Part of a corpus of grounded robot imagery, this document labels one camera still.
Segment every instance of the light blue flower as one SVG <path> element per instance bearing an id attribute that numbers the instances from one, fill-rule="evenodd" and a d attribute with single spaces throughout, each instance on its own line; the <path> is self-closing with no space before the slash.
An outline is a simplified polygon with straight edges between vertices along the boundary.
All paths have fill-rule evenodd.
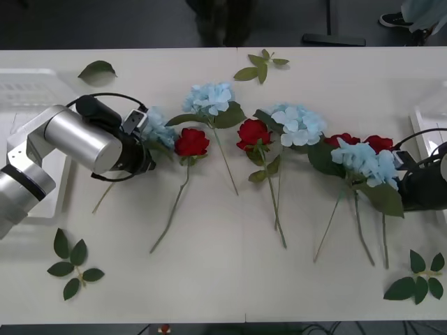
<path id="1" fill-rule="evenodd" d="M 343 164 L 347 169 L 364 175 L 371 187 L 388 183 L 395 190 L 398 189 L 395 181 L 397 170 L 391 151 L 382 150 L 376 154 L 367 143 L 349 145 L 341 138 L 337 140 L 340 148 L 330 152 L 334 163 Z"/>
<path id="2" fill-rule="evenodd" d="M 265 112 L 270 114 L 278 124 L 284 125 L 281 144 L 285 147 L 290 147 L 292 144 L 314 145 L 319 142 L 327 127 L 317 113 L 307 110 L 302 105 L 280 103 L 268 108 Z"/>
<path id="3" fill-rule="evenodd" d="M 228 109 L 228 102 L 234 100 L 235 94 L 227 82 L 217 85 L 194 85 L 186 96 L 182 109 L 185 113 L 217 116 L 219 112 L 225 112 Z"/>
<path id="4" fill-rule="evenodd" d="M 166 127 L 166 120 L 158 107 L 150 107 L 147 111 L 147 125 L 141 132 L 144 140 L 153 140 L 163 143 L 167 148 L 173 149 L 177 134 L 171 127 Z"/>

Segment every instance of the table surface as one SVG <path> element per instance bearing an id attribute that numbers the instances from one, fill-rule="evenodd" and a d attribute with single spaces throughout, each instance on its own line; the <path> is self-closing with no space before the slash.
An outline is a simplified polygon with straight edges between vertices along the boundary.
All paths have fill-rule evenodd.
<path id="1" fill-rule="evenodd" d="M 193 84 L 232 80 L 259 49 L 78 50 L 0 52 L 4 68 L 52 68 L 79 94 L 116 91 L 181 113 Z M 270 68 L 263 86 L 236 82 L 236 100 L 247 116 L 276 102 L 303 103 L 322 114 L 328 135 L 350 132 L 396 140 L 412 133 L 409 115 L 447 77 L 447 48 L 274 48 L 290 68 Z M 89 63 L 109 61 L 118 78 L 92 88 L 77 78 Z M 132 104 L 105 103 L 126 114 Z M 173 225 L 153 255 L 186 171 L 160 161 L 158 168 L 108 194 L 107 184 L 72 164 L 64 212 L 53 226 L 18 225 L 0 242 L 0 324 L 255 322 L 446 319 L 447 299 L 430 294 L 419 306 L 385 301 L 385 289 L 409 275 L 409 250 L 431 260 L 447 254 L 447 228 L 432 212 L 387 220 L 390 269 L 383 268 L 381 216 L 360 203 L 364 236 L 376 266 L 358 239 L 353 200 L 341 201 L 316 264 L 341 181 L 314 171 L 304 156 L 285 151 L 280 218 L 288 249 L 273 229 L 268 184 L 247 181 L 256 166 L 240 151 L 236 128 L 220 131 L 240 191 L 231 186 L 217 144 L 192 169 Z M 406 147 L 417 155 L 416 142 Z M 89 249 L 85 269 L 106 275 L 64 301 L 66 278 L 46 270 L 58 257 L 56 227 Z"/>

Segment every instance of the loose leaf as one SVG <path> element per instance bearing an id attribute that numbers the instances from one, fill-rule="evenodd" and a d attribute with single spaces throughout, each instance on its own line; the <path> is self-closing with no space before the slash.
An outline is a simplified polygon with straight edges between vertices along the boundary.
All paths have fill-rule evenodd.
<path id="1" fill-rule="evenodd" d="M 250 176 L 249 176 L 249 181 L 251 181 L 252 183 L 261 183 L 262 181 L 264 181 L 264 179 L 267 178 L 267 175 L 265 174 L 264 170 L 259 170 L 256 172 L 253 172 Z"/>
<path id="2" fill-rule="evenodd" d="M 422 302 L 422 300 L 424 300 L 427 293 L 428 293 L 427 281 L 421 276 L 418 276 L 418 278 L 416 279 L 415 292 L 414 292 L 414 302 L 416 303 L 416 305 L 419 305 Z"/>
<path id="3" fill-rule="evenodd" d="M 83 239 L 81 239 L 73 248 L 70 254 L 70 262 L 73 265 L 80 266 L 87 257 L 87 246 Z"/>
<path id="4" fill-rule="evenodd" d="M 104 277 L 104 272 L 102 272 L 100 269 L 88 269 L 82 274 L 82 279 L 85 281 L 98 281 L 99 279 Z"/>
<path id="5" fill-rule="evenodd" d="M 80 281 L 77 278 L 71 279 L 64 288 L 64 300 L 72 298 L 76 293 L 78 293 L 80 287 Z"/>
<path id="6" fill-rule="evenodd" d="M 107 61 L 94 61 L 78 75 L 87 84 L 101 86 L 117 76 L 112 65 Z"/>
<path id="7" fill-rule="evenodd" d="M 399 192 L 389 184 L 380 184 L 371 187 L 364 182 L 354 185 L 353 189 L 362 191 L 377 211 L 389 216 L 404 217 L 402 198 L 400 197 Z"/>
<path id="8" fill-rule="evenodd" d="M 267 79 L 267 69 L 267 64 L 262 64 L 258 67 L 258 78 L 261 85 L 264 83 L 265 79 Z"/>
<path id="9" fill-rule="evenodd" d="M 264 59 L 270 59 L 270 55 L 266 49 L 263 49 L 262 54 Z"/>
<path id="10" fill-rule="evenodd" d="M 178 124 L 183 124 L 184 122 L 200 122 L 203 124 L 207 124 L 208 120 L 206 117 L 201 117 L 197 114 L 181 114 L 169 120 L 166 126 L 176 126 Z"/>
<path id="11" fill-rule="evenodd" d="M 273 63 L 275 63 L 276 65 L 286 65 L 288 63 L 288 60 L 275 58 L 275 59 L 273 59 Z"/>
<path id="12" fill-rule="evenodd" d="M 244 111 L 238 103 L 230 101 L 230 107 L 225 112 L 219 112 L 214 118 L 214 126 L 218 129 L 227 129 L 240 124 L 246 119 Z"/>
<path id="13" fill-rule="evenodd" d="M 70 249 L 68 247 L 67 236 L 62 229 L 57 228 L 56 236 L 54 237 L 54 251 L 63 260 L 70 256 Z"/>
<path id="14" fill-rule="evenodd" d="M 425 271 L 424 259 L 415 251 L 410 250 L 410 264 L 413 273 Z"/>
<path id="15" fill-rule="evenodd" d="M 405 300 L 414 296 L 416 284 L 411 277 L 405 277 L 395 281 L 386 291 L 385 300 Z"/>
<path id="16" fill-rule="evenodd" d="M 432 261 L 432 266 L 430 267 L 430 270 L 432 271 L 441 271 L 444 267 L 446 261 L 444 260 L 444 257 L 441 253 L 438 253 Z"/>
<path id="17" fill-rule="evenodd" d="M 330 176 L 345 178 L 346 169 L 344 166 L 332 161 L 330 152 L 334 147 L 325 143 L 323 138 L 317 144 L 309 145 L 307 149 L 307 158 L 316 170 Z"/>
<path id="18" fill-rule="evenodd" d="M 147 140 L 147 141 L 144 141 L 144 145 L 149 150 L 155 150 L 155 151 L 161 152 L 164 156 L 168 157 L 171 161 L 174 160 L 173 152 L 171 150 L 169 150 L 167 147 L 165 147 L 164 144 L 162 144 L 158 141 Z"/>
<path id="19" fill-rule="evenodd" d="M 251 160 L 254 164 L 257 166 L 263 166 L 263 158 L 261 157 L 261 154 L 257 150 L 253 151 L 246 151 L 245 154 Z"/>
<path id="20" fill-rule="evenodd" d="M 258 68 L 243 68 L 239 70 L 234 78 L 240 82 L 246 82 L 258 77 Z"/>
<path id="21" fill-rule="evenodd" d="M 263 57 L 255 56 L 254 54 L 249 54 L 250 62 L 255 66 L 262 66 L 265 64 L 265 59 Z"/>
<path id="22" fill-rule="evenodd" d="M 428 287 L 433 297 L 435 297 L 438 300 L 441 299 L 442 295 L 444 294 L 444 288 L 436 278 L 433 277 L 428 278 Z"/>
<path id="23" fill-rule="evenodd" d="M 254 117 L 260 119 L 267 125 L 268 128 L 272 129 L 274 132 L 280 135 L 284 134 L 283 131 L 284 126 L 282 124 L 277 124 L 277 122 L 274 119 L 272 119 L 272 117 L 266 112 L 262 110 L 256 110 L 256 112 L 254 113 Z"/>
<path id="24" fill-rule="evenodd" d="M 69 262 L 58 262 L 51 266 L 47 272 L 56 277 L 63 277 L 73 272 L 75 267 Z"/>

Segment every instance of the sneaker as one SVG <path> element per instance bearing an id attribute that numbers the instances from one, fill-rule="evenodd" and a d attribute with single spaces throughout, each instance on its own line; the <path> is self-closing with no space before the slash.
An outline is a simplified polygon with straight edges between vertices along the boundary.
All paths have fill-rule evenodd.
<path id="1" fill-rule="evenodd" d="M 379 18 L 379 23 L 385 27 L 409 28 L 413 23 L 405 22 L 401 12 L 395 14 L 384 14 Z"/>

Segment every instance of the white plastic tray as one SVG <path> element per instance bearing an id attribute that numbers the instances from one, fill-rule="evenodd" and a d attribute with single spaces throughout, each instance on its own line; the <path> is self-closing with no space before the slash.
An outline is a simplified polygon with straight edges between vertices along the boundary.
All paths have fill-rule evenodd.
<path id="1" fill-rule="evenodd" d="M 11 134 L 46 108 L 65 105 L 76 96 L 53 70 L 0 68 L 0 166 L 6 164 L 6 140 Z M 45 223 L 35 218 L 53 218 L 61 212 L 69 163 L 69 158 L 57 150 L 44 158 L 43 169 L 54 179 L 56 188 L 29 212 L 25 223 Z"/>

